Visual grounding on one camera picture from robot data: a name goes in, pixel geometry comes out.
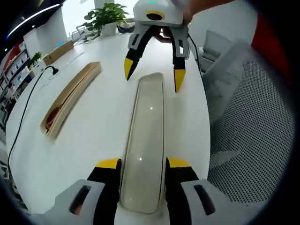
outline white table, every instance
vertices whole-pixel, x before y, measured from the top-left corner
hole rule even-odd
[[[207,178],[209,115],[193,55],[186,60],[185,80],[175,94],[172,46],[153,38],[134,74],[125,80],[128,38],[118,34],[76,46],[53,64],[60,69],[57,75],[48,81],[52,76],[48,69],[36,85],[10,161],[18,191],[31,213],[49,210],[59,193],[86,179],[99,161],[124,158],[138,79],[153,72],[163,73],[165,80],[165,157],[185,159],[200,179]],[[100,61],[103,71],[81,96],[56,141],[49,140],[39,127],[43,117],[70,79],[92,61]],[[8,151],[36,79],[23,91],[7,122]]]

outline black cable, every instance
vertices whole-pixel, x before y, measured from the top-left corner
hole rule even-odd
[[[197,48],[195,42],[193,41],[192,37],[190,36],[190,34],[187,34],[187,36],[189,37],[189,39],[191,39],[191,41],[193,42],[193,45],[194,45],[194,47],[195,47],[196,55],[197,55],[198,69],[199,69],[199,72],[200,72],[200,75],[201,75],[201,78],[202,78],[202,73],[201,73],[201,68],[200,68],[200,62],[199,62],[199,55],[198,55],[198,48]]]
[[[10,166],[9,166],[9,159],[10,159],[11,153],[12,153],[12,151],[13,151],[13,149],[14,149],[15,142],[16,142],[18,136],[19,136],[19,133],[20,133],[20,130],[21,130],[21,125],[22,125],[22,122],[23,122],[23,118],[24,118],[24,115],[25,115],[25,111],[26,111],[26,108],[27,108],[27,105],[28,105],[30,96],[31,96],[31,94],[32,94],[32,92],[33,92],[33,90],[34,90],[36,84],[38,83],[39,79],[42,77],[43,73],[44,73],[48,68],[52,68],[52,69],[53,69],[53,73],[52,73],[53,75],[56,74],[56,73],[58,73],[58,71],[59,71],[57,68],[55,68],[55,67],[53,67],[53,66],[47,66],[47,67],[45,68],[45,70],[40,74],[40,76],[38,77],[37,81],[35,82],[33,88],[31,89],[31,92],[30,92],[30,94],[29,94],[29,96],[28,96],[28,99],[27,99],[27,102],[26,102],[26,105],[25,105],[25,108],[24,108],[24,111],[23,111],[23,115],[22,115],[22,118],[21,118],[21,122],[20,122],[20,126],[19,126],[19,129],[18,129],[17,135],[15,136],[15,140],[14,140],[14,142],[13,142],[13,145],[11,146],[11,149],[10,149],[10,152],[9,152],[9,155],[8,155],[7,168],[8,168],[9,180],[10,180],[10,176],[12,176],[11,170],[10,170]]]

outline beige tray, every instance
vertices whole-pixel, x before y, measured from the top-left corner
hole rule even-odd
[[[64,88],[41,123],[42,132],[56,138],[65,119],[87,86],[101,72],[100,62],[87,64]]]

